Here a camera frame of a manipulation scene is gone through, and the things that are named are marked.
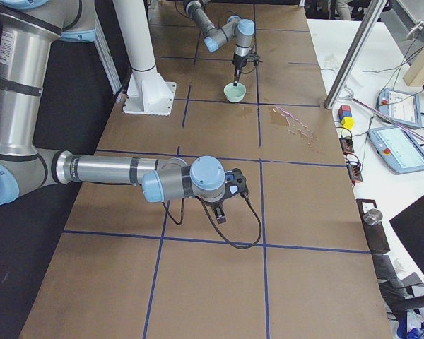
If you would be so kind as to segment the light green bowl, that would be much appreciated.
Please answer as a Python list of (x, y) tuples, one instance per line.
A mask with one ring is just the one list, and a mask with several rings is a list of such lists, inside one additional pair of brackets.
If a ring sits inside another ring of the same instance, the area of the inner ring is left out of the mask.
[(242, 83), (235, 85), (234, 83), (227, 84), (223, 89), (224, 95), (228, 102), (241, 102), (247, 92), (246, 86)]

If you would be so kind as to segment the red cube block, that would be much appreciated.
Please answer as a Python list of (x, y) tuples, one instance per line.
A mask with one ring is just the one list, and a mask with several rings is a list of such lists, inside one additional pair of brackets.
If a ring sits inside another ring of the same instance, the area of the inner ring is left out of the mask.
[(351, 108), (348, 105), (341, 105), (338, 110), (338, 113), (341, 111), (351, 111)]

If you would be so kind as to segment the blue cube block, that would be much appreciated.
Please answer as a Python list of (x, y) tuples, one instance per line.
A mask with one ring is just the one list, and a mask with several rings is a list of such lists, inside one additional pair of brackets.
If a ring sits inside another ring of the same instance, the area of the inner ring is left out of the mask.
[(339, 119), (343, 120), (343, 119), (347, 119), (347, 118), (352, 118), (352, 114), (351, 111), (341, 111), (338, 113)]

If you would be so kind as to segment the yellow cube block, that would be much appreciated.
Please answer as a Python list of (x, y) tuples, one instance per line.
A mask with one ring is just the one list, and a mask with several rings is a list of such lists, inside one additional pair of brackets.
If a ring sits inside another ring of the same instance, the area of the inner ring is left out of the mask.
[(354, 125), (354, 119), (352, 117), (342, 117), (340, 120), (342, 127), (351, 130)]

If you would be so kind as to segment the silver metal cylinder weight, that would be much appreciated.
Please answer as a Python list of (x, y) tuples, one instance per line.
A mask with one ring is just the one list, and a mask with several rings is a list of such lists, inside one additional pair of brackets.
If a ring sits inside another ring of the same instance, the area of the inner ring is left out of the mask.
[(363, 213), (363, 222), (369, 226), (375, 226), (381, 223), (383, 214), (376, 208), (371, 208)]

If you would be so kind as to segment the far teach pendant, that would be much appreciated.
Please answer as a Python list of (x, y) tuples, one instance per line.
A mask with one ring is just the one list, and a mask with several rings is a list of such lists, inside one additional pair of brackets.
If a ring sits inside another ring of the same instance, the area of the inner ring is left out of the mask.
[(423, 126), (418, 93), (384, 88), (378, 95), (376, 109), (406, 126), (416, 129)]

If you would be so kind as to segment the teach pendant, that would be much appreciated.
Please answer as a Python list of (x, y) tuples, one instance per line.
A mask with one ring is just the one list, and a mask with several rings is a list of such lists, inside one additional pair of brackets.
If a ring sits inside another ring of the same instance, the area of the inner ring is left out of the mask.
[(416, 129), (423, 126), (418, 93), (384, 88), (378, 95), (376, 109), (406, 126)]
[(397, 174), (424, 171), (424, 150), (398, 127), (370, 129), (368, 136), (377, 153)]

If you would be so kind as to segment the near teach pendant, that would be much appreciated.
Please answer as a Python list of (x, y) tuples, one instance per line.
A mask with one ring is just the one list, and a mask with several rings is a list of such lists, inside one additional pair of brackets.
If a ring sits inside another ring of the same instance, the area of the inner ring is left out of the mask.
[(368, 136), (377, 153), (397, 174), (424, 171), (424, 150), (398, 127), (370, 129)]

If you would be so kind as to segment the aluminium frame post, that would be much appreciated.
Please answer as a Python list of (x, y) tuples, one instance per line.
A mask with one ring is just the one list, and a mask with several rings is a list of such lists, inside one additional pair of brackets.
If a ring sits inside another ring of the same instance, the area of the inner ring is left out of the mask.
[(337, 76), (331, 86), (331, 89), (324, 101), (324, 107), (326, 109), (332, 109), (335, 105), (341, 91), (344, 89), (348, 77), (353, 70), (353, 67), (357, 61), (359, 54), (361, 53), (372, 29), (375, 26), (383, 8), (387, 1), (373, 0), (370, 2), (367, 13), (362, 19), (359, 28), (353, 38), (353, 41), (348, 49), (348, 52), (343, 60), (343, 63), (338, 70)]

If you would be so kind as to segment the black metal base plate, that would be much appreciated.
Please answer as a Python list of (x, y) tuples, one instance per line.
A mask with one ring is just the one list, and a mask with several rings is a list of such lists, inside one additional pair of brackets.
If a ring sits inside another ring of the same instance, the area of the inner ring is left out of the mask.
[(386, 234), (384, 232), (382, 222), (375, 226), (366, 225), (363, 222), (363, 213), (371, 208), (376, 208), (377, 204), (375, 200), (371, 199), (361, 199), (357, 198), (356, 203), (358, 206), (360, 219), (363, 224), (363, 230), (365, 233), (365, 238), (367, 241), (367, 245), (372, 254), (386, 254), (390, 251), (389, 244), (386, 238)]

